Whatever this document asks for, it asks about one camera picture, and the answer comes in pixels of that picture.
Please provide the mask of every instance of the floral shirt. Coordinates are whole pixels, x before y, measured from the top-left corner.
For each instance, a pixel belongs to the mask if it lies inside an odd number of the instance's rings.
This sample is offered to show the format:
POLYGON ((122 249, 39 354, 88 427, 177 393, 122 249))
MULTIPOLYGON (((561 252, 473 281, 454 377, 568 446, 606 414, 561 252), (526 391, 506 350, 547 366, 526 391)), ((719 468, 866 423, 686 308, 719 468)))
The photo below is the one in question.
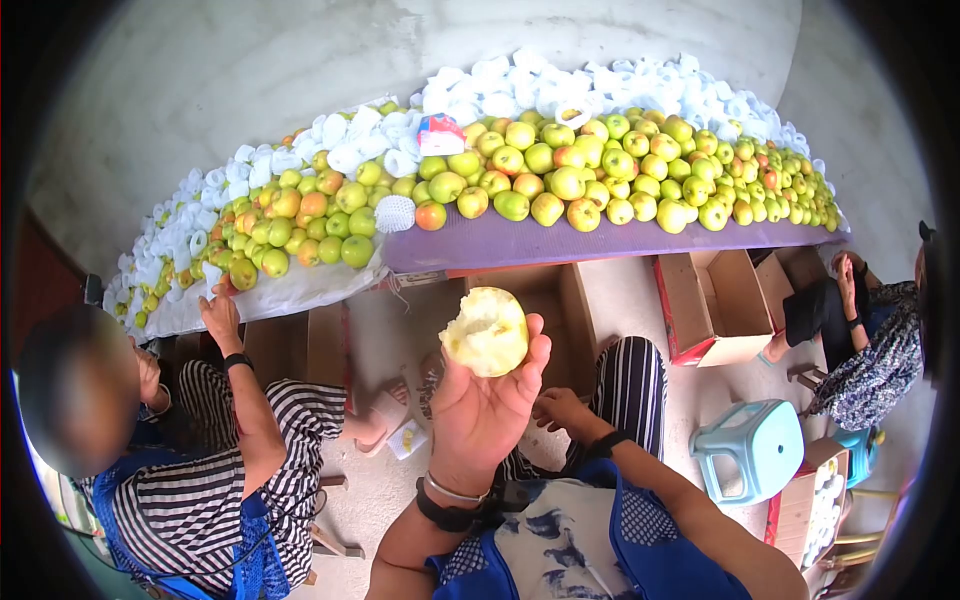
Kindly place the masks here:
POLYGON ((896 308, 870 344, 834 369, 813 391, 810 412, 830 415, 848 431, 879 423, 924 368, 916 284, 881 284, 870 291, 870 305, 896 308))

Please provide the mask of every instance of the open cardboard box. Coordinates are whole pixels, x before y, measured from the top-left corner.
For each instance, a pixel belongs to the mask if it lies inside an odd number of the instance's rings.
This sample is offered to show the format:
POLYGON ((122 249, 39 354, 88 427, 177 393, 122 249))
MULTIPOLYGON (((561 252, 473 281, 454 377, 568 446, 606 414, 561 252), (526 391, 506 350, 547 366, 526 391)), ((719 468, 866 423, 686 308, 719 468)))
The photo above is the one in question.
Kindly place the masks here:
MULTIPOLYGON (((831 458, 837 459, 837 472, 843 475, 844 481, 850 476, 850 451, 832 438, 821 438, 806 445, 804 461, 797 474, 786 484, 783 490, 770 499, 767 507, 767 530, 764 541, 778 548, 787 555, 798 569, 803 571, 804 546, 806 544, 807 529, 810 526, 810 515, 813 511, 814 475, 820 465, 831 458)), ((840 494, 836 503, 843 514, 844 494, 840 494)), ((833 541, 836 541, 840 522, 833 529, 833 541)), ((830 548, 831 542, 820 551, 814 563, 823 559, 830 548)))
POLYGON ((661 254, 654 273, 674 365, 746 362, 773 337, 747 251, 661 254))
POLYGON ((283 378, 347 388, 348 309, 343 302, 246 324, 244 351, 261 388, 283 378))
POLYGON ((464 281, 467 291, 480 286, 507 290, 524 312, 543 316, 543 333, 553 342, 543 389, 570 388, 577 396, 593 393, 596 339, 576 264, 491 271, 464 281))

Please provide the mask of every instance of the black pants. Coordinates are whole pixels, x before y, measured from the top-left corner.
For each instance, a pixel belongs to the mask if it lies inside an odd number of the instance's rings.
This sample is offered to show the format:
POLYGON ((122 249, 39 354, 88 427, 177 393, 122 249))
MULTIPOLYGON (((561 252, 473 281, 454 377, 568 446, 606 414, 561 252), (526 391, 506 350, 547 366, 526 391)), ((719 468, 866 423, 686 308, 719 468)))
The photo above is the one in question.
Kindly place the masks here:
MULTIPOLYGON (((666 369, 653 342, 628 337, 600 354, 596 363, 596 391, 589 408, 594 415, 630 436, 640 447, 663 460, 663 402, 666 369)), ((497 470, 497 480, 525 481, 572 476, 587 449, 571 442, 562 473, 532 464, 514 448, 497 470)))
MULTIPOLYGON (((856 270, 853 285, 857 314, 866 320, 870 292, 863 275, 856 270)), ((786 343, 791 348, 813 339, 817 333, 821 334, 828 372, 856 354, 836 279, 821 279, 783 299, 783 317, 786 320, 786 343)))

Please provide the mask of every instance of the purple mat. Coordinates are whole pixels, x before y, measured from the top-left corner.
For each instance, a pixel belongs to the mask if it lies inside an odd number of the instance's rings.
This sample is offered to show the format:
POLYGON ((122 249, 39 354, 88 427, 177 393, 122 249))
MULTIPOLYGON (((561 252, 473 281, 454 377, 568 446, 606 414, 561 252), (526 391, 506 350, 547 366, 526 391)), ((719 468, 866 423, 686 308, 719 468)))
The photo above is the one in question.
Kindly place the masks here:
POLYGON ((667 233, 656 221, 632 221, 617 226, 604 217, 600 226, 582 233, 561 217, 545 228, 528 217, 519 223, 501 217, 491 207, 472 221, 447 206, 447 221, 438 231, 414 226, 391 233, 384 242, 384 259, 397 273, 423 273, 448 269, 489 269, 512 265, 574 262, 638 254, 670 254, 698 250, 811 246, 850 241, 842 231, 778 223, 753 223, 746 227, 732 219, 722 231, 708 231, 694 222, 678 234, 667 233))

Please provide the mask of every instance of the blue vest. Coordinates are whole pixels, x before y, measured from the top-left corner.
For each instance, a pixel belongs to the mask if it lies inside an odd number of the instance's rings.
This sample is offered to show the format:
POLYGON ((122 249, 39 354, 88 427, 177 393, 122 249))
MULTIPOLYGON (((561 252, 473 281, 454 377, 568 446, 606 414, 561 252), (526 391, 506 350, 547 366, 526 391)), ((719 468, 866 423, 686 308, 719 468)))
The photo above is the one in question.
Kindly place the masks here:
MULTIPOLYGON (((684 538, 660 499, 624 481, 612 461, 587 463, 578 479, 598 488, 616 488, 610 543, 636 597, 750 600, 739 580, 684 538)), ((452 554, 430 558, 427 563, 440 574, 434 600, 519 598, 510 568, 493 542, 494 532, 467 538, 452 554)))
MULTIPOLYGON (((167 593, 186 600, 213 600, 202 589, 179 575, 158 573, 144 566, 120 537, 113 513, 117 486, 140 468, 160 467, 183 462, 183 456, 163 448, 141 449, 120 457, 112 467, 97 475, 91 498, 93 510, 107 535, 107 545, 116 567, 130 573, 138 583, 149 582, 167 593)), ((252 493, 241 504, 240 531, 243 539, 233 546, 233 582, 227 596, 216 600, 256 600, 263 589, 267 600, 279 600, 290 593, 274 536, 267 522, 267 507, 259 493, 252 493)))

